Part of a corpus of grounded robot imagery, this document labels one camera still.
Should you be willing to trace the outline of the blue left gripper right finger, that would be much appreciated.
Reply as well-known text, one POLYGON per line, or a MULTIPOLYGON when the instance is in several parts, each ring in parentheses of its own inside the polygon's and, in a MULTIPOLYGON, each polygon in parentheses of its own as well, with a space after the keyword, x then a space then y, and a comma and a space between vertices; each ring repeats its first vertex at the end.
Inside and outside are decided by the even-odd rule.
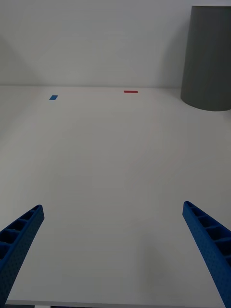
POLYGON ((231 231, 189 201, 182 215, 224 306, 231 307, 231 231))

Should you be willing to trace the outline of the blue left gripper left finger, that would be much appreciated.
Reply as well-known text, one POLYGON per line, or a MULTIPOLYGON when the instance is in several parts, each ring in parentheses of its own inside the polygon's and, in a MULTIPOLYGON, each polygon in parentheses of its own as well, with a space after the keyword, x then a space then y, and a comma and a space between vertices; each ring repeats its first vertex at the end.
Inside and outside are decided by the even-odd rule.
POLYGON ((15 279, 44 221, 37 205, 0 232, 0 305, 4 306, 15 279))

